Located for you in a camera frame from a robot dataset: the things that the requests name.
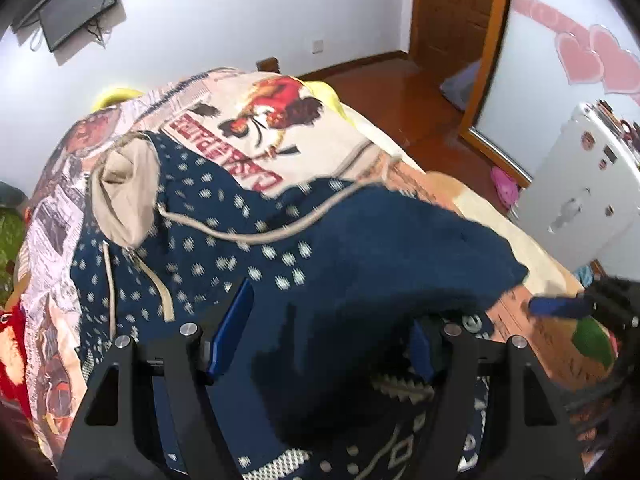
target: bolt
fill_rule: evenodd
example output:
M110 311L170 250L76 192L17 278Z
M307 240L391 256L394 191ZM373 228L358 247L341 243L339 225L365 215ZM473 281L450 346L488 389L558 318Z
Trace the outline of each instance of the bolt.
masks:
M193 335L198 331L198 326L195 323L185 323L180 327L180 333L184 336Z
M447 323L444 326L444 333L447 335L450 335L451 337L455 337L457 335L462 334L462 329L460 328L459 325L456 325L455 323Z
M131 338L128 335L119 335L116 338L116 346L118 348L124 348L129 343L131 343Z
M516 347L516 348L524 348L525 346L527 346L527 340L523 338L523 336L521 335L515 335L511 338L511 343Z

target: green object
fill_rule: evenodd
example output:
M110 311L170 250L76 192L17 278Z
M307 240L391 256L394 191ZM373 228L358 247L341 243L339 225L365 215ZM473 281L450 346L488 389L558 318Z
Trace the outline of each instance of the green object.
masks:
M602 363L607 369L616 359L609 336L591 316L578 321L571 342L578 352Z
M0 306L14 290L15 259L24 240L24 222L13 209L0 208Z

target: door frame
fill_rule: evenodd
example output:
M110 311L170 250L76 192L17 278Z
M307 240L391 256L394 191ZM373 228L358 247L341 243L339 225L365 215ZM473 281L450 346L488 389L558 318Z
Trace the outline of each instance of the door frame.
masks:
M480 59L480 68L478 69L478 75L476 76L469 102L466 105L465 114L462 117L462 122L458 129L458 136L514 178L521 187L527 187L530 184L530 180L518 170L497 146L493 146L487 142L484 137L478 136L474 128L494 76L510 3L511 0L492 1L489 23L484 37L484 47L482 48L482 57ZM420 0L414 0L411 18L411 39L409 43L409 58L414 61L416 61L418 54L418 37L420 33L418 24L419 9Z

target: sticker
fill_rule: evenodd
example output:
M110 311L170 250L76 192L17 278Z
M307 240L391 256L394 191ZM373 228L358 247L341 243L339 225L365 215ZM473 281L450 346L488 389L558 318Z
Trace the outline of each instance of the sticker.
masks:
M596 144L596 139L593 138L590 132L584 132L582 134L582 147L585 151L592 150Z

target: door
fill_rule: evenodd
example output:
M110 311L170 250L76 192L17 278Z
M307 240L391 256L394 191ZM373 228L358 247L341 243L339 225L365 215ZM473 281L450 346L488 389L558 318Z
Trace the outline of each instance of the door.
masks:
M414 61L444 79L480 59L492 1L418 0Z

